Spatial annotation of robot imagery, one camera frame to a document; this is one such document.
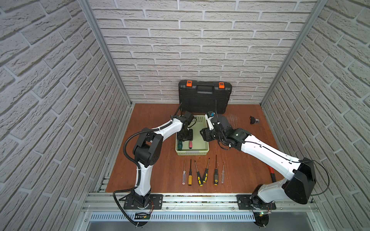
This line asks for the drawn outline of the green black handle screwdriver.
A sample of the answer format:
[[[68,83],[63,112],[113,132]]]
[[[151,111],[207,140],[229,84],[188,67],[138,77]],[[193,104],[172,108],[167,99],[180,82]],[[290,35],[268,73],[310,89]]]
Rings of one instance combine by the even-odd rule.
[[[183,149],[183,142],[181,140],[177,141],[177,150],[182,151]]]

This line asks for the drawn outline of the clear purple handle screwdriver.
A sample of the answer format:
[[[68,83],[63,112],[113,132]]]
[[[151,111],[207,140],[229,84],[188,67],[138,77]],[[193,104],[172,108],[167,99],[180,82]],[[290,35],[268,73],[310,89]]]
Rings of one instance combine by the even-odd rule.
[[[182,174],[182,184],[185,185],[186,184],[186,161],[184,161],[184,169],[183,169],[183,174]]]

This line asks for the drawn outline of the orange handle screwdriver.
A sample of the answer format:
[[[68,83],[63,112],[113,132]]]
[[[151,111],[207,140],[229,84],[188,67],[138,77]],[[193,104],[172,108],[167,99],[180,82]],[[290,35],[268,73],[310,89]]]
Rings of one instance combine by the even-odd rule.
[[[190,160],[189,175],[188,175],[188,186],[192,186],[192,160]]]

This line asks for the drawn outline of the yellow black screwdriver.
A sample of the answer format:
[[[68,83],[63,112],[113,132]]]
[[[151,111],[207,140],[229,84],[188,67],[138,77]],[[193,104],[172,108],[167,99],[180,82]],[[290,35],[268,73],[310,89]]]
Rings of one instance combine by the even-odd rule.
[[[210,163],[210,158],[208,159],[207,166],[206,166],[206,168],[205,168],[205,171],[204,171],[204,174],[203,174],[203,177],[202,177],[202,182],[203,182],[203,183],[206,183],[206,182],[207,182],[207,180],[208,180],[209,163]]]
[[[219,184],[219,172],[218,172],[217,156],[215,156],[214,185],[217,186],[218,184]]]
[[[195,163],[195,167],[196,167],[196,171],[197,171],[197,181],[198,181],[199,186],[201,187],[201,186],[203,186],[203,179],[201,177],[201,174],[200,174],[200,171],[198,169],[196,161],[194,161],[194,163]]]

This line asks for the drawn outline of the small clear handle screwdriver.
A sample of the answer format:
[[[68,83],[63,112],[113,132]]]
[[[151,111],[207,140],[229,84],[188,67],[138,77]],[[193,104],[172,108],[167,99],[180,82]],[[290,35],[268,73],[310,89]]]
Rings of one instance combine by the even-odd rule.
[[[221,176],[221,183],[225,183],[225,163],[223,162],[223,169],[222,169],[222,176]]]

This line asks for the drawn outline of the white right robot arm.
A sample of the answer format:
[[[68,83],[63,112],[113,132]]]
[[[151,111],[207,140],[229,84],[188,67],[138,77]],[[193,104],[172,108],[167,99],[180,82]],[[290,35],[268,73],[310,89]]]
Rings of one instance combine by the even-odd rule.
[[[314,160],[289,156],[243,129],[226,132],[205,128],[200,134],[207,142],[216,140],[224,146],[259,159],[284,177],[283,180],[260,184],[255,188],[249,199],[250,207],[253,209],[263,209],[272,202],[285,199],[305,205],[314,195],[312,191],[317,182]]]

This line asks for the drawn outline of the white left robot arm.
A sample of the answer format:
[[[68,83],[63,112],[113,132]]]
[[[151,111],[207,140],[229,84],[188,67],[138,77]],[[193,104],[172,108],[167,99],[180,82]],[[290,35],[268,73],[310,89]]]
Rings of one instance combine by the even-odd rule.
[[[136,165],[136,182],[133,188],[113,192],[113,198],[120,210],[123,210],[123,207],[116,194],[122,192],[129,192],[126,198],[133,199],[134,206],[147,208],[150,204],[152,168],[160,157],[163,142],[178,132],[187,131],[193,119],[194,116],[190,112],[182,116],[174,115],[168,122],[152,129],[144,128],[125,141],[123,153]],[[138,140],[133,148],[132,158],[127,153],[127,146],[134,137],[138,137]]]

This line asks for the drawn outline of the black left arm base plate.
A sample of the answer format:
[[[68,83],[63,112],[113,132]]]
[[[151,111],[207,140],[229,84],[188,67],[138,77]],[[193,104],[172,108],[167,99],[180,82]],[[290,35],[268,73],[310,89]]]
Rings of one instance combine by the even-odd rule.
[[[140,196],[138,194],[129,194],[124,200],[124,209],[141,209],[141,210],[161,210],[163,202],[162,194],[148,194]]]

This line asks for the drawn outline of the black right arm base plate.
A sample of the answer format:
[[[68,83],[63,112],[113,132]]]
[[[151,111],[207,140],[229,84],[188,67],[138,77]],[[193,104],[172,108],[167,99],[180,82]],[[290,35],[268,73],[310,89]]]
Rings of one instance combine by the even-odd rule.
[[[257,195],[252,194],[237,194],[239,210],[276,210],[275,203],[266,203]]]

